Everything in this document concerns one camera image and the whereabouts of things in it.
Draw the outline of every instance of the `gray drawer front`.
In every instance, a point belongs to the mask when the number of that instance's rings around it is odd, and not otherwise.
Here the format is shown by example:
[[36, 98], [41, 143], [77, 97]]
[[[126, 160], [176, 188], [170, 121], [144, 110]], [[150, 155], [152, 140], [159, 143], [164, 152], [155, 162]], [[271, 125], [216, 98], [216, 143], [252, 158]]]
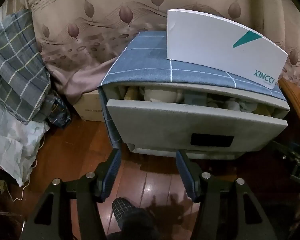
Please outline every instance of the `gray drawer front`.
[[[246, 152], [287, 126], [282, 119], [220, 108], [110, 99], [107, 108], [126, 143], [171, 149]], [[191, 145], [191, 135], [234, 136], [229, 147]]]

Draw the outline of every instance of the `white box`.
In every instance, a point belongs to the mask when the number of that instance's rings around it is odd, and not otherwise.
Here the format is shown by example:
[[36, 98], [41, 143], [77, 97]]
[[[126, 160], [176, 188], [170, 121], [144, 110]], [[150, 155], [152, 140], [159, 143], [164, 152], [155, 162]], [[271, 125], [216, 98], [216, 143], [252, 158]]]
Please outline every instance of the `white box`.
[[83, 94], [73, 107], [83, 120], [104, 122], [98, 90]]
[[287, 57], [265, 36], [234, 21], [168, 10], [167, 59], [220, 69], [273, 89]]

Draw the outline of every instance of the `white cable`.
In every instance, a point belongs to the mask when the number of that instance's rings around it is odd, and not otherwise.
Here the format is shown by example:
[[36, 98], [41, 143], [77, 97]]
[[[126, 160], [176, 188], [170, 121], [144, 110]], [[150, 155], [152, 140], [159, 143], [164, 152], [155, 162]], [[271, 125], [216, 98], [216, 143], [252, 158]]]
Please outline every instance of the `white cable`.
[[6, 187], [7, 187], [7, 191], [8, 191], [8, 193], [9, 193], [9, 196], [10, 196], [10, 198], [11, 198], [11, 200], [12, 200], [12, 202], [15, 202], [16, 200], [22, 200], [23, 199], [23, 191], [25, 190], [25, 188], [26, 187], [28, 187], [29, 186], [29, 184], [30, 184], [30, 178], [29, 178], [29, 180], [28, 180], [28, 184], [26, 185], [26, 186], [24, 186], [23, 187], [23, 189], [22, 189], [22, 194], [21, 194], [21, 199], [19, 199], [19, 198], [16, 198], [15, 200], [13, 200], [13, 198], [12, 198], [12, 196], [11, 196], [11, 194], [10, 194], [10, 192], [9, 192], [9, 190], [8, 190], [8, 185], [7, 185], [7, 183], [5, 182], [5, 184], [6, 184]]
[[34, 160], [35, 160], [35, 166], [33, 166], [32, 168], [35, 168], [37, 166], [37, 164], [38, 164], [37, 159], [34, 159]]
[[42, 146], [44, 145], [44, 139], [46, 138], [46, 134], [44, 134], [44, 136], [43, 136], [43, 143], [42, 143], [42, 145], [39, 147], [39, 150], [42, 148]]

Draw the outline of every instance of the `leaf pattern curtain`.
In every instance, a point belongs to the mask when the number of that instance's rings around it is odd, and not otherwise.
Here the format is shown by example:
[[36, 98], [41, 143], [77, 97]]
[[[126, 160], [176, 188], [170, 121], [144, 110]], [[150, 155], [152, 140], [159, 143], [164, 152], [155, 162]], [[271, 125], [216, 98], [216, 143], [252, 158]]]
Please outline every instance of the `leaf pattern curtain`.
[[289, 55], [281, 77], [300, 87], [300, 13], [291, 0], [8, 0], [8, 4], [7, 11], [31, 8], [43, 60], [59, 93], [71, 103], [96, 89], [138, 32], [165, 30], [167, 9], [173, 8], [215, 14], [265, 35]]

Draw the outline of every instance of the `foot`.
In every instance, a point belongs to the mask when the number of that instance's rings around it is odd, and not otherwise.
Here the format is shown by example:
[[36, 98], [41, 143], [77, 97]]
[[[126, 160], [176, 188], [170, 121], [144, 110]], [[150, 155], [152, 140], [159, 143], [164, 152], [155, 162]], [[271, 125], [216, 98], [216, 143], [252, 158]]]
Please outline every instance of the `foot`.
[[133, 213], [137, 208], [132, 205], [127, 199], [119, 197], [112, 202], [112, 210], [118, 224], [128, 214]]

